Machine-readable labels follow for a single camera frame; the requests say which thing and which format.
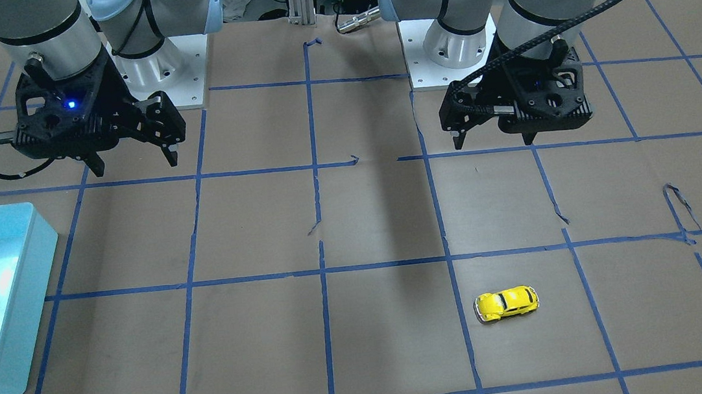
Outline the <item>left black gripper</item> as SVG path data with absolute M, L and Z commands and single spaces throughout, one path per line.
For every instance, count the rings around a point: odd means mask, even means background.
M 548 58 L 519 55 L 485 73 L 475 87 L 456 91 L 450 83 L 439 121 L 452 134 L 456 151 L 469 129 L 490 119 L 498 119 L 502 132 L 521 134 L 525 145 L 533 145 L 540 132 L 578 129 L 593 118 L 577 51 L 562 38 L 549 45 Z

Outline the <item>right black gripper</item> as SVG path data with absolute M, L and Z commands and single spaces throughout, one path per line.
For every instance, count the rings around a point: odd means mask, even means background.
M 15 149 L 31 159 L 79 159 L 102 178 L 99 153 L 133 138 L 160 147 L 177 166 L 187 128 L 171 98 L 163 91 L 135 98 L 106 49 L 98 52 L 89 67 L 65 79 L 49 76 L 46 57 L 27 58 L 16 87 Z

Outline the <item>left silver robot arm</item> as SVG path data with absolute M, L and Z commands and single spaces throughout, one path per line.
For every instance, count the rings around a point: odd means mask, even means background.
M 462 149 L 492 119 L 531 145 L 541 132 L 581 128 L 594 115 L 574 40 L 603 12 L 596 0 L 378 0 L 383 20 L 430 20 L 423 51 L 436 66 L 474 68 L 448 83 L 442 129 Z

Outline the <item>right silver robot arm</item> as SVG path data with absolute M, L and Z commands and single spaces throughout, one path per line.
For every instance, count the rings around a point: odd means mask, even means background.
M 0 132 L 0 180 L 70 158 L 101 177 L 100 152 L 125 138 L 176 166 L 186 122 L 167 89 L 188 66 L 173 38 L 223 20 L 221 0 L 0 0 L 0 43 L 23 69 L 16 127 Z

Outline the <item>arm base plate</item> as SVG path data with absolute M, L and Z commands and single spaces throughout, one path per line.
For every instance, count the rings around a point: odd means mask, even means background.
M 473 35 L 455 34 L 436 19 L 398 23 L 412 90 L 445 90 L 487 63 L 496 24 L 490 14 L 485 28 Z
M 156 53 L 139 59 L 114 56 L 114 61 L 135 98 L 162 91 L 179 110 L 204 108 L 208 42 L 208 34 L 168 37 Z

